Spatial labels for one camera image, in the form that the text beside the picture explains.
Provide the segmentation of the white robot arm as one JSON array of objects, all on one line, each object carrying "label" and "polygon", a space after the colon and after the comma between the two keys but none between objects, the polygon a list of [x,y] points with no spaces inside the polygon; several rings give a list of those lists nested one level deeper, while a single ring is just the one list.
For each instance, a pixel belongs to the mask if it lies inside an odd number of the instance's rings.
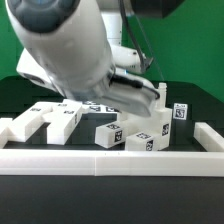
[{"label": "white robot arm", "polygon": [[108,12],[164,18],[184,0],[5,0],[11,25],[24,47],[20,61],[34,72],[17,69],[35,84],[62,96],[93,100],[149,117],[160,93],[142,77],[152,60],[137,42],[133,48],[109,42]]}]

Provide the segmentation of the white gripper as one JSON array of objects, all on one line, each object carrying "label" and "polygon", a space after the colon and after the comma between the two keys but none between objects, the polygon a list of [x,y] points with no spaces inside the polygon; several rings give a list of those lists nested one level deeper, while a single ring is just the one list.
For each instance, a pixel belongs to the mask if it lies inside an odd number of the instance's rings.
[{"label": "white gripper", "polygon": [[160,93],[153,84],[134,75],[114,74],[96,88],[78,95],[80,101],[94,101],[142,117],[150,117]]}]

